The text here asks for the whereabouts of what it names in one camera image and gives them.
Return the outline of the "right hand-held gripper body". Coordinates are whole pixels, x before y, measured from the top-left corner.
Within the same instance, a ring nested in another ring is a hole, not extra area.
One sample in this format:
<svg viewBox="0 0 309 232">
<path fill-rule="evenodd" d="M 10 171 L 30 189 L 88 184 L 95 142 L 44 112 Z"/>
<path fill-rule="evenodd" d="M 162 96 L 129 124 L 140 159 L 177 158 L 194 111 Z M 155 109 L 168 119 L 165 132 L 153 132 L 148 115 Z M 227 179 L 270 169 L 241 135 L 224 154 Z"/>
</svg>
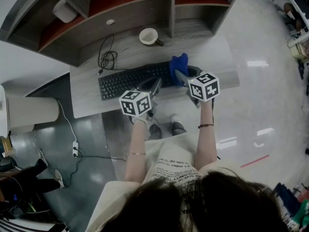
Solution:
<svg viewBox="0 0 309 232">
<path fill-rule="evenodd" d="M 201 102 L 208 102 L 220 95 L 219 78 L 211 73 L 204 72 L 187 81 L 188 96 L 193 104 L 199 108 Z"/>
</svg>

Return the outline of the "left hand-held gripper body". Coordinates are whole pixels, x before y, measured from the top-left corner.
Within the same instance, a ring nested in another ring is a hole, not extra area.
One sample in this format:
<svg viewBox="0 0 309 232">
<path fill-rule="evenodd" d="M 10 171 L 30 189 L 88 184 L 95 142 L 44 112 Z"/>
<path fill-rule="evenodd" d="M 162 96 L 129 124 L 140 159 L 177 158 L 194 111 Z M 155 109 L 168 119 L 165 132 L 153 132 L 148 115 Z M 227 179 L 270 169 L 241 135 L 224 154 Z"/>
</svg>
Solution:
<svg viewBox="0 0 309 232">
<path fill-rule="evenodd" d="M 157 106 L 154 99 L 158 93 L 158 88 L 147 91 L 138 91 L 137 89 L 125 91 L 119 98 L 122 113 L 131 117 L 152 113 Z"/>
</svg>

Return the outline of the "person's left hand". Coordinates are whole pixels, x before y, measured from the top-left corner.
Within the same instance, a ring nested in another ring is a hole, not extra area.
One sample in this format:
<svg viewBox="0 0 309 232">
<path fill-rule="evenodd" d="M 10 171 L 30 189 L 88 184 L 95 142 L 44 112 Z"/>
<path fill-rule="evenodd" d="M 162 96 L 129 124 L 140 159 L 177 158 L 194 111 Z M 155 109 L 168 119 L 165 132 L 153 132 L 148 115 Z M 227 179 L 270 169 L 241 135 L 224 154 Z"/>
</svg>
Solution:
<svg viewBox="0 0 309 232">
<path fill-rule="evenodd" d="M 132 116 L 131 117 L 131 121 L 132 121 L 132 123 L 134 124 L 135 122 L 137 122 L 137 121 L 141 121 L 141 122 L 143 122 L 144 124 L 148 124 L 148 122 L 150 121 L 149 120 L 149 118 L 148 118 L 148 114 L 147 113 L 145 113 L 145 114 L 143 114 L 143 115 L 141 115 L 141 116 Z"/>
</svg>

